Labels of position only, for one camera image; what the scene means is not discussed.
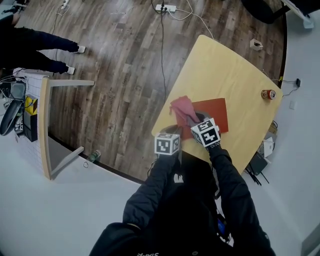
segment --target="dark wood flooring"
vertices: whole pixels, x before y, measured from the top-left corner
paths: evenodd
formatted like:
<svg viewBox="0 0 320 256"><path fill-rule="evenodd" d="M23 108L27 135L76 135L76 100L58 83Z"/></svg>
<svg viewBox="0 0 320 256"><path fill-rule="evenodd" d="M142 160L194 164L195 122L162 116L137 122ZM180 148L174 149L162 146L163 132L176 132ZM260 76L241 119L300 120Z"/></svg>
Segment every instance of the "dark wood flooring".
<svg viewBox="0 0 320 256"><path fill-rule="evenodd" d="M280 0L267 0L275 11ZM165 1L189 10L186 0ZM267 25L254 19L240 0L190 0L217 41L246 58L269 77L279 78L283 50L282 19ZM60 1L32 0L20 26L52 32ZM98 149L101 163L145 180L156 158L152 127L164 103L161 72L161 16L148 0L71 0L58 16L54 34L87 46L85 54L58 50L57 59L76 67L75 75L56 78L95 80L94 87L53 89L49 132L89 155ZM183 12L176 12L178 18ZM197 37L210 36L201 20L163 16L164 75L169 93ZM264 48L249 48L255 38ZM55 50L44 51L54 59Z"/></svg>

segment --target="orange can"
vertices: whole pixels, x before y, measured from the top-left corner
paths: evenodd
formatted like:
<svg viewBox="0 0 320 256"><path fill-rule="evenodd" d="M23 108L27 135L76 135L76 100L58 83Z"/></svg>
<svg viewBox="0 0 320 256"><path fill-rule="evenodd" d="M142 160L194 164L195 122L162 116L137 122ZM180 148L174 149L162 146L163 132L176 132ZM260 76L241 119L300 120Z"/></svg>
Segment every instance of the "orange can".
<svg viewBox="0 0 320 256"><path fill-rule="evenodd" d="M265 100L274 100L276 98L276 92L274 90L262 90L261 97Z"/></svg>

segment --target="red cutting board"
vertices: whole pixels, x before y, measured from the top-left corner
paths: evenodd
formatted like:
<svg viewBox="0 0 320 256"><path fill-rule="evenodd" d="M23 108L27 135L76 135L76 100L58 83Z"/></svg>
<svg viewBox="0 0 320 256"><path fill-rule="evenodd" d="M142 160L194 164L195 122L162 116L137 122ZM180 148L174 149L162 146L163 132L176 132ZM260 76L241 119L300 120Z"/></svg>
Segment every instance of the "red cutting board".
<svg viewBox="0 0 320 256"><path fill-rule="evenodd" d="M213 117L216 125L219 126L220 133L226 133L228 128L228 116L226 100L224 98L215 98L192 103L195 111L202 111ZM193 138L189 127L183 127L182 140Z"/></svg>

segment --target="hand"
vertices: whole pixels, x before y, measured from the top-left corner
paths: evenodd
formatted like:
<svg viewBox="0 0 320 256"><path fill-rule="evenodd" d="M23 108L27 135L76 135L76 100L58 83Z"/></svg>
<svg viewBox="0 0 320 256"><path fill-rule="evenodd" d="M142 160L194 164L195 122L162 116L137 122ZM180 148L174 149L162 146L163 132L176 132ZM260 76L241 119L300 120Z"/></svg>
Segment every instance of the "hand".
<svg viewBox="0 0 320 256"><path fill-rule="evenodd" d="M15 14L13 15L13 19L12 19L11 25L12 25L12 26L17 25L17 23L18 23L19 20L20 20L20 15L19 15L18 13L15 13Z"/></svg>

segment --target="shoe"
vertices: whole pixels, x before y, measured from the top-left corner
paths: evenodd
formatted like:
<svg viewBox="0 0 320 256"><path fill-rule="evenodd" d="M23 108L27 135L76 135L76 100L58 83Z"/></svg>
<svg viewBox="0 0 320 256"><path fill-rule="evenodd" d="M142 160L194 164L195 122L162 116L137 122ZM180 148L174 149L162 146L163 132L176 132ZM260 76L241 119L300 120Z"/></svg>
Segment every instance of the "shoe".
<svg viewBox="0 0 320 256"><path fill-rule="evenodd" d="M66 66L68 67L68 71L65 73L67 73L69 75L73 75L75 73L76 68L72 67L72 66L68 66L68 65L66 65Z"/></svg>
<svg viewBox="0 0 320 256"><path fill-rule="evenodd" d="M78 49L78 51L76 51L75 52L75 54L83 54L83 53L85 53L85 51L86 51L86 47L85 46L78 46L79 47L79 49Z"/></svg>

